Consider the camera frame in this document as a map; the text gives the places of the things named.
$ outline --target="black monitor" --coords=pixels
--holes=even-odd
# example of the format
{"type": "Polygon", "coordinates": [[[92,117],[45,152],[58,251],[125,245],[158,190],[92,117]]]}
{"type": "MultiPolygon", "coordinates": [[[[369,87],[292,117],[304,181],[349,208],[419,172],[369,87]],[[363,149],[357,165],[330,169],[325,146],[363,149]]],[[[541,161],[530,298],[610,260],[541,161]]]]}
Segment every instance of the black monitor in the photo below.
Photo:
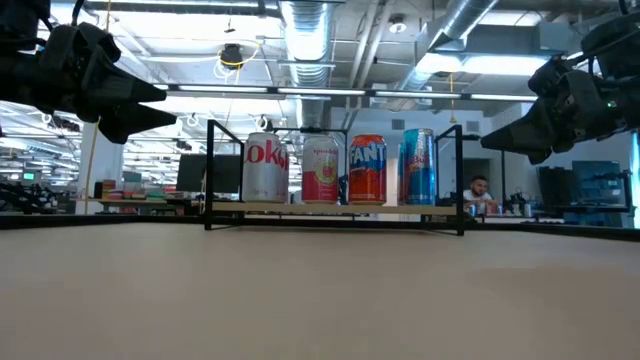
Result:
{"type": "MultiPolygon", "coordinates": [[[[213,191],[237,193],[240,187],[240,155],[216,155],[213,157],[213,191]]],[[[180,156],[176,191],[201,192],[207,155],[180,156]]]]}

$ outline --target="beige table surface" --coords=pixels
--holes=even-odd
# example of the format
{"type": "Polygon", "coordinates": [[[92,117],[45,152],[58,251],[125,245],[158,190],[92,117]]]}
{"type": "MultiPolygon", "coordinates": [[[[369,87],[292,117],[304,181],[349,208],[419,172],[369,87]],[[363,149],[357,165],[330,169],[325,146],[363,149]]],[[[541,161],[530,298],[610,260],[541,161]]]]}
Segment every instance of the beige table surface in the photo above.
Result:
{"type": "Polygon", "coordinates": [[[0,359],[638,359],[640,244],[127,224],[0,232],[0,359]]]}

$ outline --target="blue can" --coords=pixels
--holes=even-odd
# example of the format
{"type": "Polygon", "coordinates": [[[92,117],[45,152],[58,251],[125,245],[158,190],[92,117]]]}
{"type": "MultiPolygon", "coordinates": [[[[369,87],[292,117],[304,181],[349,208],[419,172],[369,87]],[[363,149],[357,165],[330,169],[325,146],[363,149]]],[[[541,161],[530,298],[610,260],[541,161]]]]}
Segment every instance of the blue can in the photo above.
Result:
{"type": "Polygon", "coordinates": [[[398,145],[398,205],[404,205],[405,203],[405,188],[404,188],[404,143],[401,142],[398,145]]]}
{"type": "Polygon", "coordinates": [[[433,130],[412,129],[404,132],[405,203],[435,205],[436,170],[433,159],[433,130]]]}

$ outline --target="soda can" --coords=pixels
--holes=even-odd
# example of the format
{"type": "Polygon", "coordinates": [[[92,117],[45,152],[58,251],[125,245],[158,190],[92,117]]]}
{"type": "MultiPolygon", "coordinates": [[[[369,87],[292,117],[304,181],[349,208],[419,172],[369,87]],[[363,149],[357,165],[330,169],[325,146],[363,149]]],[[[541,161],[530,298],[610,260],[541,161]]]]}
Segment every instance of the soda can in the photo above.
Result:
{"type": "Polygon", "coordinates": [[[387,145],[380,135],[356,135],[349,149],[349,204],[387,202],[387,145]]]}
{"type": "Polygon", "coordinates": [[[310,136],[304,142],[302,201],[307,204],[338,201],[338,144],[329,136],[310,136]]]}
{"type": "Polygon", "coordinates": [[[398,145],[398,205],[404,205],[404,143],[398,145]]]}
{"type": "Polygon", "coordinates": [[[284,203],[283,173],[286,167],[280,138],[271,133],[251,133],[244,145],[242,200],[284,203]]]}
{"type": "Polygon", "coordinates": [[[532,217],[533,216],[533,214],[531,213],[531,204],[524,204],[523,210],[524,211],[522,212],[522,215],[524,217],[532,217]]]}
{"type": "Polygon", "coordinates": [[[404,132],[405,202],[408,205],[435,205],[436,173],[433,159],[433,130],[404,132]]]}
{"type": "Polygon", "coordinates": [[[282,188],[278,194],[278,198],[287,204],[289,203],[289,152],[285,144],[282,144],[282,156],[284,157],[284,168],[282,169],[282,175],[280,177],[280,186],[282,188]]]}

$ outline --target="ductwork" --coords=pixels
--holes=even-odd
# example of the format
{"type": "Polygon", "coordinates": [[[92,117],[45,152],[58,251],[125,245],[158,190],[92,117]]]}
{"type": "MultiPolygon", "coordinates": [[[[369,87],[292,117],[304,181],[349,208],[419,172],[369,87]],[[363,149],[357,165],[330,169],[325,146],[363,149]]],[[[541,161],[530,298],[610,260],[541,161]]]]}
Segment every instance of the ductwork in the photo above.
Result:
{"type": "MultiPolygon", "coordinates": [[[[320,2],[283,1],[280,3],[286,22],[285,43],[290,60],[327,61],[330,52],[333,5],[320,2]]],[[[294,86],[327,87],[329,68],[322,65],[292,65],[294,86]]],[[[298,125],[303,128],[330,127],[326,101],[297,100],[298,125]]]]}
{"type": "Polygon", "coordinates": [[[260,16],[281,18],[276,0],[257,1],[173,1],[173,2],[121,2],[91,1],[85,3],[88,10],[114,12],[151,12],[167,14],[203,14],[203,15],[234,15],[260,16]]]}
{"type": "Polygon", "coordinates": [[[482,18],[498,3],[498,0],[451,0],[445,15],[436,20],[439,29],[428,34],[427,53],[409,74],[398,83],[397,90],[421,90],[433,73],[441,70],[433,66],[430,56],[433,49],[452,40],[467,36],[482,18]]]}

